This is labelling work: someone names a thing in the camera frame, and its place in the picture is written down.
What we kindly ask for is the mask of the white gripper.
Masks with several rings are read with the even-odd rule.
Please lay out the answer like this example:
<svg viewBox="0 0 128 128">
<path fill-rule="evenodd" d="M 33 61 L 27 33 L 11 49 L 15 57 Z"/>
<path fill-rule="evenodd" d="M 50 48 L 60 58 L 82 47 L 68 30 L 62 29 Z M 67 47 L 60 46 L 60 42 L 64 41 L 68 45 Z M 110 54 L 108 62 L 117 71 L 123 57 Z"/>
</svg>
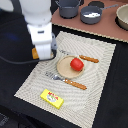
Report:
<svg viewBox="0 0 128 128">
<path fill-rule="evenodd" d="M 55 37 L 52 33 L 52 23 L 44 26 L 28 24 L 27 28 L 31 35 L 32 44 L 36 48 L 38 59 L 50 59 L 53 55 L 52 44 L 55 42 Z"/>
</svg>

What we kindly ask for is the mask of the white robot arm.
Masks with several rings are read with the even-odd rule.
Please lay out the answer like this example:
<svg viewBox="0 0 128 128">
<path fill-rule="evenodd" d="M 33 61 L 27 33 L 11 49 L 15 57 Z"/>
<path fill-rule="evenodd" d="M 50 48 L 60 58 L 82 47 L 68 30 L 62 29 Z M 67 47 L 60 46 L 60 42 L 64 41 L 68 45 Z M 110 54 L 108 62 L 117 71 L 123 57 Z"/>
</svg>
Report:
<svg viewBox="0 0 128 128">
<path fill-rule="evenodd" d="M 18 0 L 40 60 L 52 57 L 51 0 Z"/>
</svg>

